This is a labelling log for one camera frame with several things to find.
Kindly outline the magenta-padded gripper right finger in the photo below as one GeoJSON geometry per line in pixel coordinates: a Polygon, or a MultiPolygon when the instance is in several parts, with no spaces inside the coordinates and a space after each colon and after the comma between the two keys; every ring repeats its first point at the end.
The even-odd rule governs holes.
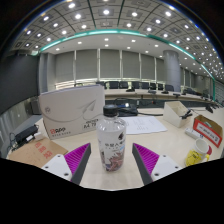
{"type": "Polygon", "coordinates": [[[144,185],[148,185],[182,169],[168,155],[158,155],[137,143],[133,144],[132,153],[144,185]]]}

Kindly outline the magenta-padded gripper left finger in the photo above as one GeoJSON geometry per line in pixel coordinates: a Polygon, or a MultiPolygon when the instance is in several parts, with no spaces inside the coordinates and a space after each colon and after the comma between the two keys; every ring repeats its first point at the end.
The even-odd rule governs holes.
{"type": "Polygon", "coordinates": [[[91,144],[87,143],[66,155],[57,154],[42,169],[79,185],[90,154],[91,144]]]}

